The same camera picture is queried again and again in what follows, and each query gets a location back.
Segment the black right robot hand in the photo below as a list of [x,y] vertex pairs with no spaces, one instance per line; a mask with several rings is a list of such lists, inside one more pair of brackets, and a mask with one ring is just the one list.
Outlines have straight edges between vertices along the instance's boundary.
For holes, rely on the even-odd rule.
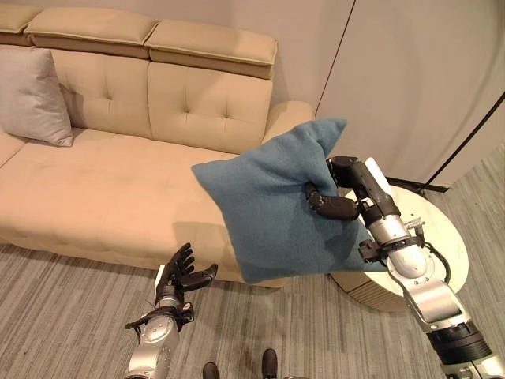
[[365,163],[358,158],[334,156],[327,159],[327,167],[335,184],[353,190],[357,200],[324,196],[313,183],[308,182],[305,184],[305,199],[317,214],[345,221],[362,217],[366,226],[388,216],[401,215],[392,196],[380,187]]

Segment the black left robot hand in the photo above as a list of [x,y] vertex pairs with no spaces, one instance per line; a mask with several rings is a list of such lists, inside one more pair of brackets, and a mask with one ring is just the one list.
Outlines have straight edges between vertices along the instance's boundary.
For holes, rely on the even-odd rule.
[[168,263],[159,268],[155,281],[155,304],[162,305],[171,301],[176,306],[185,301],[185,293],[195,291],[211,284],[217,276],[219,266],[211,264],[196,271],[195,257],[189,242],[173,255]]

